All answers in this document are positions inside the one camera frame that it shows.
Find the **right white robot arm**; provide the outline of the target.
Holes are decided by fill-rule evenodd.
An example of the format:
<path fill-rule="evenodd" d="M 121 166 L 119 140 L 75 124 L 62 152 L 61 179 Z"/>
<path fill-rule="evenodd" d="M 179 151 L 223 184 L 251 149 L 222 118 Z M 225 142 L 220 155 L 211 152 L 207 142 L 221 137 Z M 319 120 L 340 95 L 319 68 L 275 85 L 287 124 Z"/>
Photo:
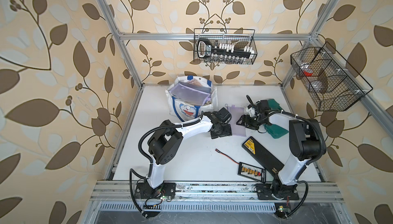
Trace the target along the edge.
<path fill-rule="evenodd" d="M 319 123 L 283 109 L 271 108 L 268 100 L 261 100 L 248 106 L 248 113 L 241 116 L 237 124 L 257 131 L 262 125 L 276 125 L 289 133 L 290 156 L 282 163 L 254 137 L 249 137 L 242 148 L 263 168 L 258 173 L 246 165 L 239 167 L 239 173 L 255 175 L 255 189 L 260 200 L 298 200 L 297 185 L 307 167 L 326 153 L 326 143 Z"/>

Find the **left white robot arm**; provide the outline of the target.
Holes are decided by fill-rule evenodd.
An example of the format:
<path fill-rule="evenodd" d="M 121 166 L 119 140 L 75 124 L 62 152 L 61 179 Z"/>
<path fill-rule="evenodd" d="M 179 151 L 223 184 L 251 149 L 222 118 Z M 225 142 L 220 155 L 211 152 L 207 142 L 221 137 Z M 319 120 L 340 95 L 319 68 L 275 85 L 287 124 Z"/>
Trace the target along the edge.
<path fill-rule="evenodd" d="M 212 139 L 229 137 L 232 135 L 231 119 L 231 113 L 221 108 L 219 111 L 202 112 L 195 119 L 181 123 L 165 120 L 159 127 L 149 130 L 141 137 L 138 150 L 149 160 L 149 170 L 144 177 L 131 168 L 129 186 L 133 204 L 144 218 L 153 217 L 146 209 L 154 208 L 155 205 L 145 203 L 141 207 L 137 203 L 132 177 L 136 176 L 143 181 L 141 195 L 145 195 L 147 201 L 160 199 L 160 202 L 163 202 L 166 197 L 163 190 L 167 186 L 163 179 L 165 165 L 175 157 L 182 141 L 202 133 L 210 133 Z"/>

